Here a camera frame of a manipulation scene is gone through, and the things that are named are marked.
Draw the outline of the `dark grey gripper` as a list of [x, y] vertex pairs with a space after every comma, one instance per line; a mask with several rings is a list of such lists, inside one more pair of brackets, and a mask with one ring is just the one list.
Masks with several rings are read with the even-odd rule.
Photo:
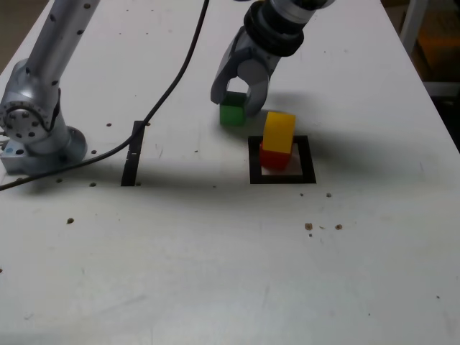
[[[211, 101], [215, 104], [244, 105], [248, 117], [257, 115], [267, 99], [270, 78], [281, 57], [269, 53], [240, 29], [229, 44], [214, 82], [211, 86]], [[248, 85], [246, 93], [229, 91], [232, 79], [239, 78]]]

